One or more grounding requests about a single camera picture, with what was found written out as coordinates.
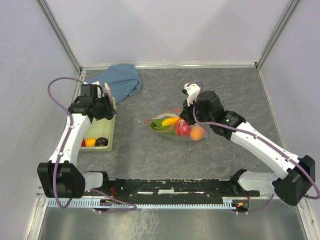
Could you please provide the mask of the orange peach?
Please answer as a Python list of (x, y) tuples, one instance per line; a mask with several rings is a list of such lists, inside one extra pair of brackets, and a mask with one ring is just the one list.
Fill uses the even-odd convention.
[(206, 134), (206, 131), (199, 125), (192, 126), (190, 128), (189, 137), (193, 141), (201, 140)]

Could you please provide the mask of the red apple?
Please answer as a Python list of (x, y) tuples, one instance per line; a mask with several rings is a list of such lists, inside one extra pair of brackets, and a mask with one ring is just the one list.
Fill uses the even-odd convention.
[(191, 127), (183, 119), (174, 124), (174, 132), (178, 137), (186, 137), (190, 134)]

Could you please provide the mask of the yellow banana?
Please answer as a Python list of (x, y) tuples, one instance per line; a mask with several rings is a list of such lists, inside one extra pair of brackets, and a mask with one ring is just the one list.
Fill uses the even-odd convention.
[(179, 117), (168, 117), (168, 118), (165, 118), (164, 120), (162, 120), (161, 126), (162, 127), (169, 127), (169, 126), (174, 125), (179, 120), (180, 120)]

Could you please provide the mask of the clear zip top bag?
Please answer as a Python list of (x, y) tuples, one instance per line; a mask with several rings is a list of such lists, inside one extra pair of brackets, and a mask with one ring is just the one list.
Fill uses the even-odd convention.
[(200, 141), (208, 137), (207, 131), (199, 124), (189, 125), (179, 117), (179, 108), (167, 110), (144, 119), (145, 124), (158, 135), (176, 141)]

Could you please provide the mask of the green lettuce leaves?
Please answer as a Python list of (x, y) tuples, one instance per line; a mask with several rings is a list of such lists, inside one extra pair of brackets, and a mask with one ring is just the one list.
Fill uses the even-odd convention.
[(175, 132), (174, 125), (162, 126), (163, 119), (152, 119), (150, 127), (159, 135), (166, 138), (176, 138), (177, 134)]

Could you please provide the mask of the purple eggplant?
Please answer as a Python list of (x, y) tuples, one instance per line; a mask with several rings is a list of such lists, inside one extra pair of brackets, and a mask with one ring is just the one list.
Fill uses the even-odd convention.
[(104, 94), (108, 96), (110, 102), (113, 100), (111, 89), (107, 83), (104, 83)]

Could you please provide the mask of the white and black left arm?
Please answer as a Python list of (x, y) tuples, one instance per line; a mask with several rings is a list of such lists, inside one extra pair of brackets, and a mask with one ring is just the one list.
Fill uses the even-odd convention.
[(67, 109), (66, 125), (61, 139), (48, 162), (41, 162), (37, 174), (48, 198), (79, 199), (94, 189), (106, 195), (111, 183), (105, 171), (81, 173), (78, 154), (88, 129), (97, 124), (114, 124), (116, 108), (98, 82), (82, 84), (80, 95)]

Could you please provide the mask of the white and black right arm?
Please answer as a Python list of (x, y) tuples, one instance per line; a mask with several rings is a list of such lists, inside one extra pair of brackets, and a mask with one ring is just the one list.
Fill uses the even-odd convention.
[(308, 155), (303, 157), (291, 153), (259, 133), (244, 117), (224, 109), (214, 91), (202, 91), (198, 85), (185, 86), (186, 95), (179, 115), (189, 125), (209, 126), (224, 137), (265, 163), (273, 173), (244, 173), (229, 183), (231, 193), (236, 196), (246, 191), (259, 190), (275, 194), (288, 205), (296, 206), (301, 199), (318, 200), (319, 194), (308, 195), (316, 185), (316, 164)]

